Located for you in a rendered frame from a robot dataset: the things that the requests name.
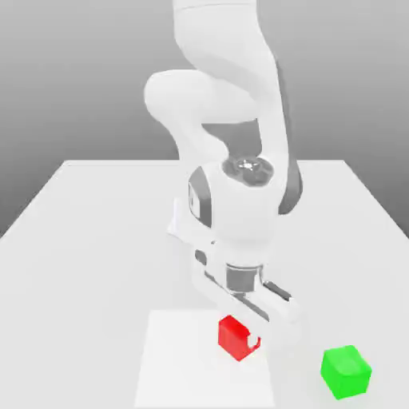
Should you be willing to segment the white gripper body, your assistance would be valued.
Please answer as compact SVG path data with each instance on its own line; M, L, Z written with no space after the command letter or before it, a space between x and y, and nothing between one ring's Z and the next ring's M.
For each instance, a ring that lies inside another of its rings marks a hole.
M252 292L235 293L219 284L202 264L193 265L193 284L252 334L273 340L293 340L300 333L300 309L294 298L282 298L266 287L257 273Z

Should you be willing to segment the small red cube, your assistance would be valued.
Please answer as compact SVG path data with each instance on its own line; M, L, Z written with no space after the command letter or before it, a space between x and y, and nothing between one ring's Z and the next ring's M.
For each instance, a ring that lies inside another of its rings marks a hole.
M218 344L236 361L240 362L257 349L249 349L248 334L251 333L240 321L231 315L218 324Z

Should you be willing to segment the small green cube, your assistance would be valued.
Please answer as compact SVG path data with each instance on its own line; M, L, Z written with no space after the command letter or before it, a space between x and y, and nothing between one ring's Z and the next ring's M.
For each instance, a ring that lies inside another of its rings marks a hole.
M371 366L354 345L324 351L320 374L338 400L365 393L371 373Z

